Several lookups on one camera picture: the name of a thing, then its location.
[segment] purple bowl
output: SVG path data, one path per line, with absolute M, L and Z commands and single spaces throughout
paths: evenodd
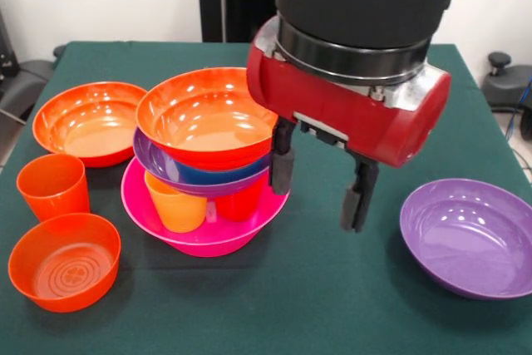
M 444 179 L 413 191 L 401 232 L 422 268 L 467 298 L 532 293 L 532 207 L 477 180 Z
M 205 184 L 205 182 L 190 183 L 190 171 L 192 169 L 172 159 L 163 150 L 154 145 L 140 130 L 137 130 L 135 133 L 133 150 L 143 168 L 148 170 L 157 179 L 183 193 L 208 198 L 237 193 L 260 179 L 261 176 L 267 174 L 269 171 L 268 155 L 247 167 L 231 170 L 227 173 L 220 172 L 216 174 L 218 176 L 217 179 L 220 175 L 232 174 L 233 180 L 231 181 L 212 185 Z M 201 170 L 195 170 L 196 175 L 200 172 Z

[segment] red cup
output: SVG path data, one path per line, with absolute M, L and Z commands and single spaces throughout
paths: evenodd
M 36 158 L 21 169 L 18 191 L 39 221 L 74 212 L 90 212 L 85 166 L 68 154 Z
M 264 174 L 253 184 L 238 193 L 215 198 L 216 212 L 224 218 L 235 222 L 249 219 L 257 210 L 259 198 L 267 178 L 268 174 Z

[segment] plastic cup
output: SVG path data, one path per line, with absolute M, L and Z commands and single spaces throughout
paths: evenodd
M 186 233 L 199 228 L 207 213 L 207 199 L 186 195 L 155 178 L 148 171 L 144 182 L 150 192 L 157 214 L 170 231 Z
M 253 184 L 233 195 L 224 195 L 214 199 L 216 212 L 226 219 L 242 222 L 249 219 L 259 206 L 259 198 L 263 191 L 264 181 L 268 174 L 264 174 Z
M 85 166 L 68 154 L 50 154 L 26 164 L 17 188 L 39 221 L 74 212 L 90 212 Z

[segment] table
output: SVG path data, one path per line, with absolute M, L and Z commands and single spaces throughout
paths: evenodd
M 74 42 L 37 103 L 88 81 L 150 88 L 184 71 L 243 66 L 249 45 Z M 119 185 L 126 164 L 89 170 L 91 207 L 121 233 L 116 284 L 97 304 L 53 314 L 7 278 L 13 245 L 36 223 L 15 188 L 18 171 L 45 153 L 25 128 L 0 175 L 0 348 L 2 353 L 158 355 L 222 353 L 492 354 L 532 351 L 532 298 L 470 301 L 448 293 L 417 266 L 398 227 L 403 200 L 443 177 L 532 190 L 454 46 L 429 60 L 453 75 L 451 97 L 423 151 L 400 170 L 383 166 L 362 234 L 338 216 L 352 159 L 298 133 L 293 193 L 247 247 L 195 259 L 137 228 Z

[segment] red bowl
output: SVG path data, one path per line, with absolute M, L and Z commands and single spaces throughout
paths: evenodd
M 136 110 L 140 130 L 179 162 L 230 170 L 268 154 L 277 115 L 254 102 L 246 69 L 206 68 L 149 91 Z
M 33 120 L 33 136 L 52 153 L 86 166 L 119 164 L 133 156 L 135 109 L 146 91 L 124 82 L 76 86 L 50 99 Z

